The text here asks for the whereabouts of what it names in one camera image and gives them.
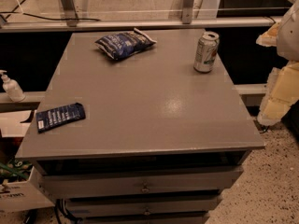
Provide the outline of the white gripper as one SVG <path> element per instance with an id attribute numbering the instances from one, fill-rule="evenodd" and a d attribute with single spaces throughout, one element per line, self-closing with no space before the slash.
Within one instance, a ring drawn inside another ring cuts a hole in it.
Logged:
<path id="1" fill-rule="evenodd" d="M 277 46 L 278 55 L 289 60 L 283 68 L 272 69 L 260 105 L 258 122 L 272 126 L 281 121 L 299 100 L 299 0 L 291 6 L 280 23 L 273 24 L 259 35 L 256 43 L 264 47 Z"/>

